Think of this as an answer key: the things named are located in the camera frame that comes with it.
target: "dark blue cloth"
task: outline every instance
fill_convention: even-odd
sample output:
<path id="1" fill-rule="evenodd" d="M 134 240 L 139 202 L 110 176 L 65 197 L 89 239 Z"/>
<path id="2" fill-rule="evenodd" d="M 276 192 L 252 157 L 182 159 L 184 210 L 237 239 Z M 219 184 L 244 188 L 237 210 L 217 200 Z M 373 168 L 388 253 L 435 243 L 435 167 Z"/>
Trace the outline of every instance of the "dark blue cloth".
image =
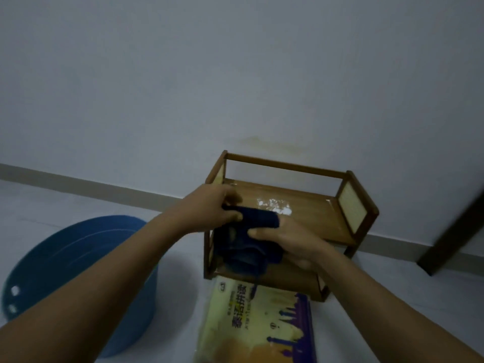
<path id="1" fill-rule="evenodd" d="M 236 210 L 244 216 L 241 222 L 225 224 L 214 230 L 214 254 L 221 256 L 231 271 L 257 277 L 265 274 L 269 263 L 281 262 L 281 246 L 266 240 L 252 239 L 247 234 L 251 228 L 278 228 L 277 213 L 242 206 L 223 208 Z"/>

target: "shelf board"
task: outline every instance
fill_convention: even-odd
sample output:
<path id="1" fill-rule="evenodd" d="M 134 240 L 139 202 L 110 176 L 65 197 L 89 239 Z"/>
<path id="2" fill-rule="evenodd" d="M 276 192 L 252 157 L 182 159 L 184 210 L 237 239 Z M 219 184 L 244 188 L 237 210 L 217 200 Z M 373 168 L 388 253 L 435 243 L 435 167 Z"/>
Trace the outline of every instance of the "shelf board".
<path id="1" fill-rule="evenodd" d="M 235 186 L 243 198 L 241 206 L 290 215 L 329 242 L 356 245 L 335 197 L 236 179 L 226 178 L 224 183 Z"/>
<path id="2" fill-rule="evenodd" d="M 267 272 L 259 276 L 257 280 L 253 276 L 232 273 L 224 264 L 216 268 L 214 275 L 221 275 L 265 287 L 303 293 L 309 295 L 312 300 L 321 301 L 318 275 L 313 271 L 303 270 L 285 259 L 280 264 L 269 264 Z"/>

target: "blue plastic basin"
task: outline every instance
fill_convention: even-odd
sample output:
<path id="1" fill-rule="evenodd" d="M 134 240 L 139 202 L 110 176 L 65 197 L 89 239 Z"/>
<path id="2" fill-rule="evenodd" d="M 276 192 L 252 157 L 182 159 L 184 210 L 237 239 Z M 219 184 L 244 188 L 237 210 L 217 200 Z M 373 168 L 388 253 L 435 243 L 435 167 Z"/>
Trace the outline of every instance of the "blue plastic basin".
<path id="1" fill-rule="evenodd" d="M 125 215 L 103 216 L 71 225 L 34 247 L 8 276 L 2 311 L 10 321 L 108 254 L 145 221 Z M 129 306 L 99 357 L 132 345 L 148 328 L 155 311 L 156 267 Z"/>

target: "floor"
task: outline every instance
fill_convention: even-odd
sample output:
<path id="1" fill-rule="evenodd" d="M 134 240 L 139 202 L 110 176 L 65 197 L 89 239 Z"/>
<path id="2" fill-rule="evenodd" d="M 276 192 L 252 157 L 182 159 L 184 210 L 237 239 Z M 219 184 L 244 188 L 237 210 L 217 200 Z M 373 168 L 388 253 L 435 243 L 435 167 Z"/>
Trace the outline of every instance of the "floor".
<path id="1" fill-rule="evenodd" d="M 0 283 L 22 256 L 63 227 L 101 215 L 144 220 L 157 212 L 0 181 Z M 105 363 L 191 362 L 211 282 L 202 277 L 202 235 L 181 239 L 162 258 L 157 313 L 132 347 Z M 443 270 L 429 277 L 412 262 L 359 252 L 355 262 L 399 298 L 484 355 L 484 278 Z M 319 362 L 374 362 L 376 357 L 341 305 L 312 304 Z M 5 323 L 0 316 L 0 325 Z"/>

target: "right arm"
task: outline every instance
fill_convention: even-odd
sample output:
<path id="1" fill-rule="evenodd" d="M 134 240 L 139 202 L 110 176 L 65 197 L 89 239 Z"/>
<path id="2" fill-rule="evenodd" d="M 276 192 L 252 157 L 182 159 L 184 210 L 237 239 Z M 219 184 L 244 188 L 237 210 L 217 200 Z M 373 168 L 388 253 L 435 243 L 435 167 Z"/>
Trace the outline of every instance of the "right arm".
<path id="1" fill-rule="evenodd" d="M 249 236 L 280 244 L 298 266 L 315 270 L 381 362 L 484 362 L 329 243 L 289 217 L 280 220 L 279 228 L 251 229 Z"/>

